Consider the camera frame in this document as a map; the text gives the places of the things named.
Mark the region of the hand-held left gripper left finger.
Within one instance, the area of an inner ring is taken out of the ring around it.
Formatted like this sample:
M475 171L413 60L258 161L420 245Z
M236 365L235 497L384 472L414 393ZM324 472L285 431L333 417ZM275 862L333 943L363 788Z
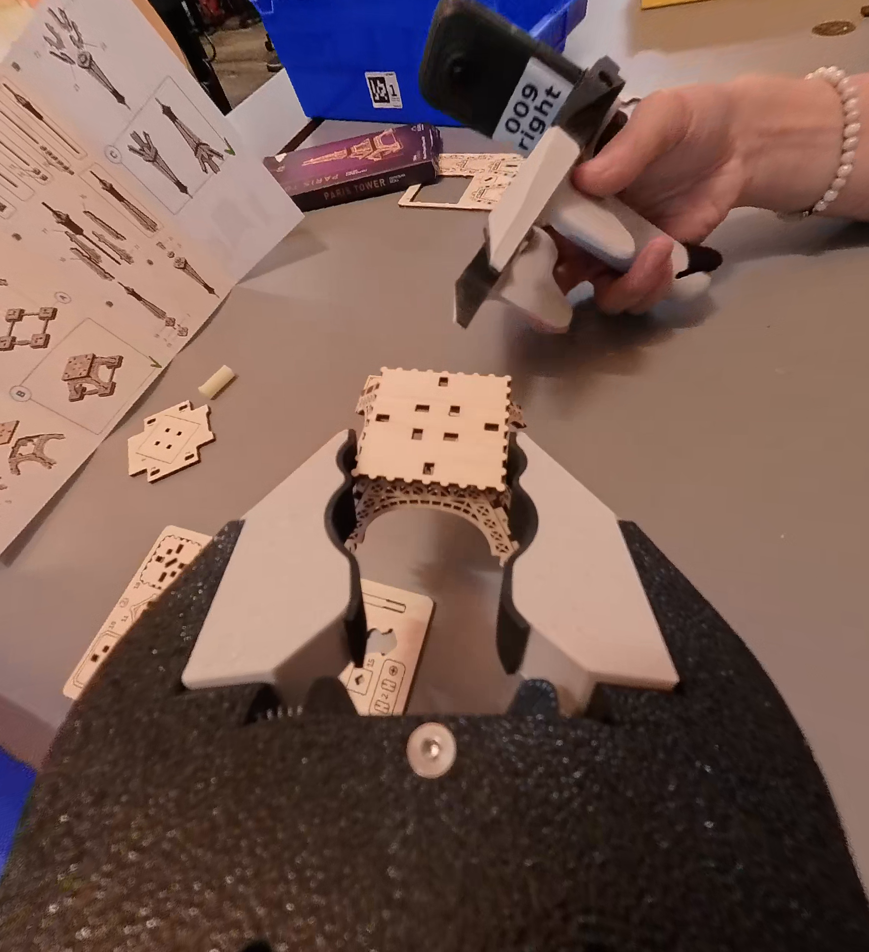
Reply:
M189 689L307 692L360 666L367 621L357 560L357 437L335 434L244 516L182 673Z

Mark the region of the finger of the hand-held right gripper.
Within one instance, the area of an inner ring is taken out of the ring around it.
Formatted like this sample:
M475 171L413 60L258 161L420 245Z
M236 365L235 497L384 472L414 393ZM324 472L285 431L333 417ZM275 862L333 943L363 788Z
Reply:
M453 321L469 327L580 155L560 126L548 129L489 213L484 239L454 284Z

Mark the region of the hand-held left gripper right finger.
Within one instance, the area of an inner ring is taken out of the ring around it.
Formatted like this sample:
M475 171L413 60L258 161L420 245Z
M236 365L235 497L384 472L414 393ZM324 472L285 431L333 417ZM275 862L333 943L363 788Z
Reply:
M508 483L517 548L503 568L500 662L509 675L592 697L601 684L671 690L669 649L615 514L526 434Z

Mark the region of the wooden tower arch base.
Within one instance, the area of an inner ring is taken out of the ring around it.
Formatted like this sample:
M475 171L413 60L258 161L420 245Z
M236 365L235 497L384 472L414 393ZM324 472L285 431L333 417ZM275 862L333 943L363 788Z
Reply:
M512 434L521 427L521 411L511 398L508 462ZM519 547L512 537L510 527L511 488L508 483L508 462L507 486L502 491L496 491L474 487L461 488L456 485L442 486L436 483L372 480L355 474L356 459L353 476L357 521L356 528L346 543L347 547L354 550L364 541L369 525L382 515L401 508L426 507L461 517L475 525L488 541L491 554L498 559L500 565L505 565Z

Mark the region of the square slotted wooden platform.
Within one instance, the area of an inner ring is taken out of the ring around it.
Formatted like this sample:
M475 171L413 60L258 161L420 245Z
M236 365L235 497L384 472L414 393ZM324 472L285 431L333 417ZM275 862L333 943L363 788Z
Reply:
M355 474L502 491L509 376L383 367L366 381Z

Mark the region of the grey desk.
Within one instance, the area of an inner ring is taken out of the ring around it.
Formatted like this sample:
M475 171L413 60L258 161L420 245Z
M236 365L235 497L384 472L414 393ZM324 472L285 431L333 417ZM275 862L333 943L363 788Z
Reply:
M720 2L635 15L594 3L571 53L609 53L627 95L730 82L768 43L714 44L713 24L789 26L793 4ZM61 692L131 570L168 523L214 532L337 431L382 365L510 374L528 434L636 522L764 665L825 772L869 892L869 227L791 218L801 83L861 74L869 23L841 46L787 36L798 81L754 137L764 169L713 235L726 257L705 308L651 320L584 310L547 336L506 308L452 324L455 277L480 244L462 212L393 196L308 217L0 560L0 744L38 765ZM198 392L222 365L237 378ZM128 439L189 401L214 442L153 483Z

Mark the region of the person's right hand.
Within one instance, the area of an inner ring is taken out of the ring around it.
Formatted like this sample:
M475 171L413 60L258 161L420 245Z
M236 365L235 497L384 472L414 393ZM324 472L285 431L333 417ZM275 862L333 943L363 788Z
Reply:
M572 173L588 197L619 197L659 228L625 273L548 229L558 248L554 278L562 292L583 282L600 310L643 313L671 291L674 242L700 244L762 173L752 143L785 113L798 81L749 76L727 83L665 89L642 100L626 125Z

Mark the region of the wooden part sheet with cutouts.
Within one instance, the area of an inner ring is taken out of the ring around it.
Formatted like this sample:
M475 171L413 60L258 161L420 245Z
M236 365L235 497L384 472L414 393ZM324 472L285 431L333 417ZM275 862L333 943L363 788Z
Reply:
M211 539L176 526L162 530L64 684L66 698L79 698L124 634ZM350 663L338 679L360 715L400 716L412 692L435 603L367 579L361 581L361 589L369 628L364 664L355 668Z

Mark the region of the purple puzzle box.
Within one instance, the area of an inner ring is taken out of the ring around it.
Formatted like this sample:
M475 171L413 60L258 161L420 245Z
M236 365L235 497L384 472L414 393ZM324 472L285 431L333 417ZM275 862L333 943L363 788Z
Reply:
M436 126L399 125L267 156L263 163L297 207L308 212L431 184L438 178L441 150Z

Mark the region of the cross-shaped wooden plate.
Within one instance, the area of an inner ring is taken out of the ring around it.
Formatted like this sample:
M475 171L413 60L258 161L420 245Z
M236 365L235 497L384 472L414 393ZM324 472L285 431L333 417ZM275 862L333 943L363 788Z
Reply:
M210 413L185 401L148 417L128 439L128 474L144 473L153 483L199 463L201 448L215 439Z

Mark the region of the brown wooden board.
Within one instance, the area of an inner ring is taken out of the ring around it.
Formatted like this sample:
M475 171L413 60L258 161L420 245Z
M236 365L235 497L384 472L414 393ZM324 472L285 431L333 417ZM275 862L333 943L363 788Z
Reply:
M160 13L154 8L153 4L150 1L133 1L133 3L155 29L160 38L166 43L168 48L177 56L179 61L183 65L189 66L186 57L179 48L178 42L175 40L174 36L164 23Z

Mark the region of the folded paper instruction sheet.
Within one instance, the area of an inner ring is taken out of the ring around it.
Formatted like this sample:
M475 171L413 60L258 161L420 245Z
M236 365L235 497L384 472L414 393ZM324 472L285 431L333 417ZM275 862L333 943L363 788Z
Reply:
M302 220L142 2L0 2L0 555Z

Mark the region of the wooden part sheet frame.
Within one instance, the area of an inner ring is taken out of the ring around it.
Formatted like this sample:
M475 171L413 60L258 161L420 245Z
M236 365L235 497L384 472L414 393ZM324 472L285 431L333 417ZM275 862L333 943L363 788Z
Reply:
M398 200L400 208L491 211L512 183L524 159L515 153L443 153L437 162L438 181L464 179L464 191L453 202L422 200L422 184L411 185Z

